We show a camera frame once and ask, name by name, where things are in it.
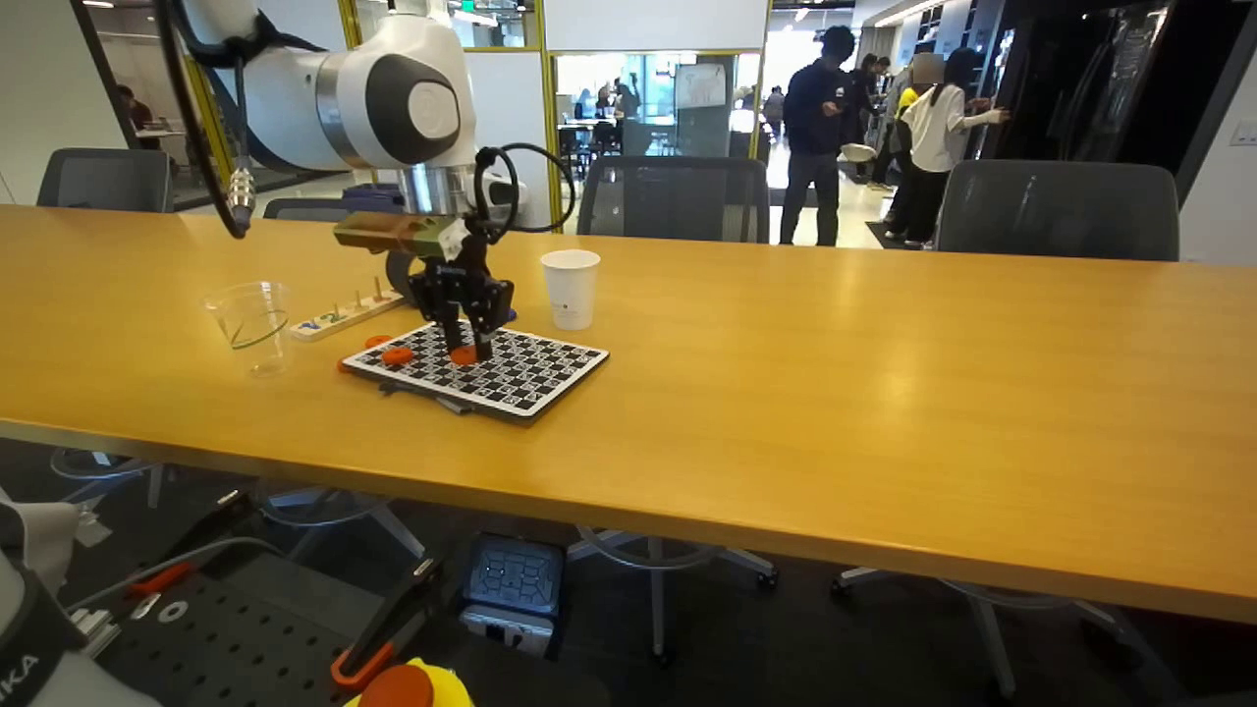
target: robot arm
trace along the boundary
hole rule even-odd
[[[472,128],[468,57],[442,0],[395,0],[353,51],[323,51],[284,36],[258,0],[170,0],[190,56],[216,70],[247,142],[237,142],[237,172],[247,158],[277,158],[297,167],[408,167],[411,218],[336,226],[341,243],[389,247],[389,284],[442,328],[454,366],[491,352],[488,335],[516,318],[516,285],[491,279],[496,226],[479,192],[488,167]],[[250,190],[230,178],[230,213],[247,222]]]

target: man in dark clothes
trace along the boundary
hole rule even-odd
[[[815,179],[815,243],[836,243],[836,148],[840,148],[840,61],[857,51],[848,27],[822,36],[822,57],[802,65],[784,91],[791,183],[780,207],[780,243],[792,243],[796,213]]]

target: checkered board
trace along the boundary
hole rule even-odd
[[[408,344],[417,358],[403,368],[382,366],[382,348]],[[454,368],[442,352],[442,335],[429,323],[368,348],[349,352],[341,366],[375,375],[382,385],[420,390],[468,409],[496,409],[506,416],[539,416],[565,390],[586,381],[609,352],[523,328],[499,328],[491,358],[474,368]]]

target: wooden table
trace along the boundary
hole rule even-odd
[[[331,226],[0,207],[0,434],[1257,619],[1257,271],[581,243],[614,360],[518,425],[336,373],[411,309],[230,366],[208,289],[372,285]]]

